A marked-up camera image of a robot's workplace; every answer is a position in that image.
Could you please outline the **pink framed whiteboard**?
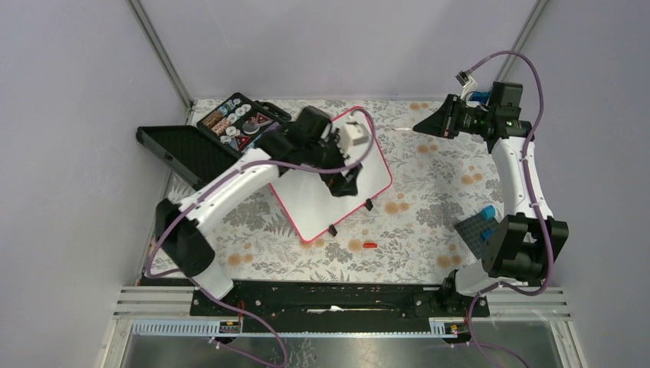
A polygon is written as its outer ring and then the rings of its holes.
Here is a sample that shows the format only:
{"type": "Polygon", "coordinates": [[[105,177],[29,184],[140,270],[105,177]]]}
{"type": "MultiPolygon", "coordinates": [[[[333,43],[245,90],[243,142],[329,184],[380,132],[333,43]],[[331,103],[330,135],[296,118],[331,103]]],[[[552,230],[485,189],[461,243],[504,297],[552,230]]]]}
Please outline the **pink framed whiteboard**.
{"type": "Polygon", "coordinates": [[[300,240],[313,241],[392,185],[392,173],[378,136],[362,164],[356,181],[359,190],[356,196],[333,197],[315,172],[291,170],[270,184],[300,240]]]}

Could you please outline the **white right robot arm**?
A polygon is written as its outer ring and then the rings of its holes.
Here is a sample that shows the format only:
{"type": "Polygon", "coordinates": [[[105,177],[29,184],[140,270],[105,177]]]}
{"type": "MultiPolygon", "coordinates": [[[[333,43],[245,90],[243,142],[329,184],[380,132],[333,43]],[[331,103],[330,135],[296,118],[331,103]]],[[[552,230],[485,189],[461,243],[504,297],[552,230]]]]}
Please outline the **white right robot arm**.
{"type": "Polygon", "coordinates": [[[417,133],[454,139],[459,133],[479,136],[487,144],[499,175],[504,203],[502,221],[487,239],[481,263],[448,277],[441,309],[458,316],[470,297],[509,280],[548,279],[566,243],[568,225],[555,219],[545,201],[534,162],[533,126],[520,119],[521,84],[495,82],[486,104],[471,107],[450,94],[432,115],[414,125],[417,133]]]}

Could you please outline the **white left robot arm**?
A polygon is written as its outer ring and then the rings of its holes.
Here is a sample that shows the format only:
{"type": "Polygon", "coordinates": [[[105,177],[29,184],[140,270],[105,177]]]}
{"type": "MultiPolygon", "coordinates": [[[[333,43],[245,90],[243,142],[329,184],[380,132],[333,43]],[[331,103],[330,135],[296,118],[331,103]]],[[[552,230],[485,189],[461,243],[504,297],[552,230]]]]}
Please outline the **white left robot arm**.
{"type": "Polygon", "coordinates": [[[376,138],[370,114],[362,107],[358,112],[365,123],[349,117],[336,128],[327,113],[307,106],[294,122],[264,133],[256,147],[193,195],[179,204],[162,200],[156,207],[156,244],[149,256],[155,258],[163,250],[216,313],[233,312],[238,304],[234,282],[221,269],[203,230],[289,170],[319,174],[333,197],[357,195],[356,178],[376,138]]]}

